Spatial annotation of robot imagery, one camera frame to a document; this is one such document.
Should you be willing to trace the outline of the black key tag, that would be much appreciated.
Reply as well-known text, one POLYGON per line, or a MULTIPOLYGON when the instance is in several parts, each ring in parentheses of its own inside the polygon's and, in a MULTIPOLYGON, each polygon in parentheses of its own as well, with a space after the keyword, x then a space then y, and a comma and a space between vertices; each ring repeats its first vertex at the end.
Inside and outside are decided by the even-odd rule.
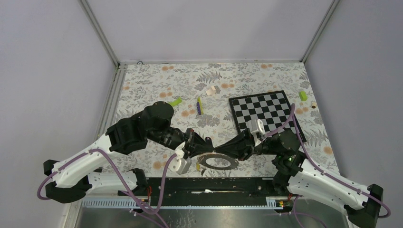
POLYGON ((211 140, 210 137, 206 137, 206 138, 205 138, 205 141, 206 141, 207 143, 209 143, 209 144, 212 144, 212 140, 211 140))

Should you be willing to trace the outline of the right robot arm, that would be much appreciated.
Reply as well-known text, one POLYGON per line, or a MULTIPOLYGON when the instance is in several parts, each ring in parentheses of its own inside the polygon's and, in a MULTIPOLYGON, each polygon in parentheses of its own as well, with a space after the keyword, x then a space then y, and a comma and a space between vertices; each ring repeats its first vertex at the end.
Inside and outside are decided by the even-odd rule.
POLYGON ((306 152, 300 151, 301 147, 297 134, 291 130, 261 141, 246 129, 214 150, 239 161, 252 155, 274 155, 271 162, 277 173, 272 188, 277 195, 316 200, 346 215, 360 228, 374 228, 380 219, 383 188, 376 184, 361 185, 334 174, 311 161, 306 152))

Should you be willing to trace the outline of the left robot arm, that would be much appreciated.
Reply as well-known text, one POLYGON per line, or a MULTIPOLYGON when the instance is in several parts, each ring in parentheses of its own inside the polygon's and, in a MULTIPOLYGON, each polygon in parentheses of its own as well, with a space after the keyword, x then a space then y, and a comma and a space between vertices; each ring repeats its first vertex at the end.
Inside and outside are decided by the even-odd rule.
POLYGON ((97 168, 112 163, 114 158, 129 155, 146 148, 149 141, 173 150, 173 157, 165 169, 185 173, 191 157, 213 151, 213 145, 192 129, 183 132, 171 127, 173 107, 158 101, 129 118, 123 118, 91 145, 75 156, 63 161, 47 160, 43 164, 46 179, 38 188, 41 200, 71 203, 90 192, 122 192, 134 197, 149 190, 144 172, 134 169, 129 174, 116 173, 116 177, 97 172, 97 168))

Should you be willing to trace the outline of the large silver keyring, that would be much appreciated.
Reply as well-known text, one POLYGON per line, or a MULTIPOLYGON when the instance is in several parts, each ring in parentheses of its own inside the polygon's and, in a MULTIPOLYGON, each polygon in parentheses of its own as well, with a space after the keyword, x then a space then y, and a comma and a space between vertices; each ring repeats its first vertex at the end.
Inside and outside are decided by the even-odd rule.
POLYGON ((236 159, 219 153, 200 155, 196 162, 196 171, 205 177, 229 177, 238 167, 236 159))

